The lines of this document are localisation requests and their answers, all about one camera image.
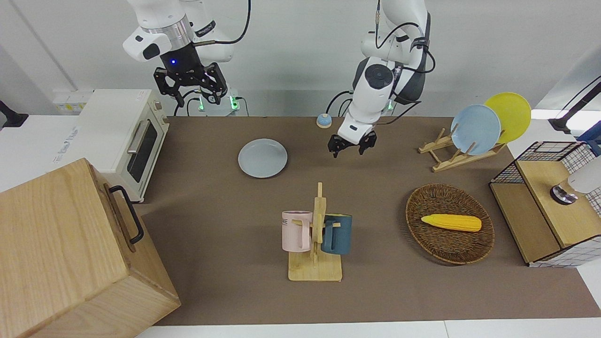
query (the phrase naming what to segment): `mug handle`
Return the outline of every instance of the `mug handle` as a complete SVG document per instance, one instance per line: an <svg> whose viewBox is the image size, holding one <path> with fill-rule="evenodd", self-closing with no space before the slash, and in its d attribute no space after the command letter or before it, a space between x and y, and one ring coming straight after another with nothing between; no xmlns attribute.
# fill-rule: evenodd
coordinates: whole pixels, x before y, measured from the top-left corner
<svg viewBox="0 0 601 338"><path fill-rule="evenodd" d="M326 226L325 226L325 235L323 237L323 243L322 245L326 248L326 250L328 251L332 251L332 246L334 244L333 241L333 237L334 237L334 221L332 220L327 220L326 221Z"/></svg>
<svg viewBox="0 0 601 338"><path fill-rule="evenodd" d="M310 227L311 227L311 225L309 224L309 221L302 220L302 230L301 230L302 240L300 242L301 249L309 248L309 239L311 237L311 234L309 233Z"/></svg>

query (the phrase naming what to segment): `wooden box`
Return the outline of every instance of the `wooden box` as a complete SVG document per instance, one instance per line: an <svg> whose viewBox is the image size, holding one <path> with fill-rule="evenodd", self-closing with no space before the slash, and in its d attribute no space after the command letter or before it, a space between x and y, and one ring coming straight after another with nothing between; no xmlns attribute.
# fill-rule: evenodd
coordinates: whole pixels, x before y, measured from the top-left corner
<svg viewBox="0 0 601 338"><path fill-rule="evenodd" d="M491 183L524 262L573 268L601 254L601 218L586 196L561 205L549 194L570 173L561 161L516 161L523 183Z"/></svg>
<svg viewBox="0 0 601 338"><path fill-rule="evenodd" d="M0 194L0 338L135 337L179 305L144 224L85 159Z"/></svg>

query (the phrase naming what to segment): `corn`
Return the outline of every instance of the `corn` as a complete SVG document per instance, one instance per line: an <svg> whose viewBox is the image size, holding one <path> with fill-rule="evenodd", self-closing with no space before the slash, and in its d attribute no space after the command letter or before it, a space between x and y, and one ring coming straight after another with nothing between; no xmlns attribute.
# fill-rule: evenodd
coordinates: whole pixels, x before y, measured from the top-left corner
<svg viewBox="0 0 601 338"><path fill-rule="evenodd" d="M449 214L433 214L421 218L429 225L448 229L476 232L482 229L482 221L478 217Z"/></svg>

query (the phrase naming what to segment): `wicker basket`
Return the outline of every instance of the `wicker basket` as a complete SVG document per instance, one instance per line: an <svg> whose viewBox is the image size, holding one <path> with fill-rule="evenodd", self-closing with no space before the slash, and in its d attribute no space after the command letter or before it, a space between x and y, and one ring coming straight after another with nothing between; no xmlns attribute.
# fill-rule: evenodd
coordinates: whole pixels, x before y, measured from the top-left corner
<svg viewBox="0 0 601 338"><path fill-rule="evenodd" d="M409 197L405 212L413 238L428 253L445 262L477 262L488 255L495 242L495 231L486 210L469 194L453 186L422 186ZM431 214L475 216L482 220L482 229L478 232L447 230L421 221L421 217Z"/></svg>

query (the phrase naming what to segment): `oven window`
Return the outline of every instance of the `oven window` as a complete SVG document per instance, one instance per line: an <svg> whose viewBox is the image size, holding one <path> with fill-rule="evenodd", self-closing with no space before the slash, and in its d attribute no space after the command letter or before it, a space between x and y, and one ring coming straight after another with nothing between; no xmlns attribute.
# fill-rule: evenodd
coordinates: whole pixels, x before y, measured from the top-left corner
<svg viewBox="0 0 601 338"><path fill-rule="evenodd" d="M144 140L142 141L140 150L137 154L133 154L129 159L127 171L138 183L142 179L142 174L144 173L144 169L146 169L146 163L148 163L148 160L150 159L150 153L152 152L156 138L156 129L154 128L153 124L150 123L148 130L146 131L146 135L144 135Z"/></svg>

